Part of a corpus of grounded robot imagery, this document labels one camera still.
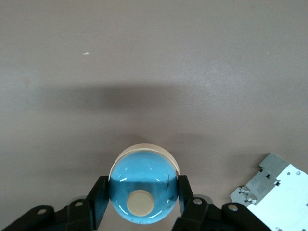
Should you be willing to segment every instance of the blue cup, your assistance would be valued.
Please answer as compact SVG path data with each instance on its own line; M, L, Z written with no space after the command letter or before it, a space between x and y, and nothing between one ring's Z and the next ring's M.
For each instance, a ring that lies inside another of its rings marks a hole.
M123 151L109 174L109 195L120 216L137 224L165 218L178 197L179 166L165 149L137 144Z

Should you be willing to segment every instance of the beige circle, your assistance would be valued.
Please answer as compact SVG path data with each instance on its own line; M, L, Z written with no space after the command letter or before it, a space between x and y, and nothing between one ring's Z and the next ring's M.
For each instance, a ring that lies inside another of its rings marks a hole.
M128 196L126 204L132 214L138 217L144 217L152 212L154 199L145 190L135 190Z

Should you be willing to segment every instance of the perforated metal bracket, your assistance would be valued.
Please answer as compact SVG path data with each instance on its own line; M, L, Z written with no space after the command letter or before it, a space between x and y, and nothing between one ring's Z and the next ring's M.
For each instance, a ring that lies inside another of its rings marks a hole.
M308 175L270 153L232 194L273 231L308 231Z

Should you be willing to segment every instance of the blue plastic cup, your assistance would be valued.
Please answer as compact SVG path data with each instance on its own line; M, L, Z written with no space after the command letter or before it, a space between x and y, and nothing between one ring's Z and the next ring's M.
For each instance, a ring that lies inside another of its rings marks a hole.
M165 149L136 144L124 150L109 174L109 194L120 216L137 224L165 218L178 198L179 166Z

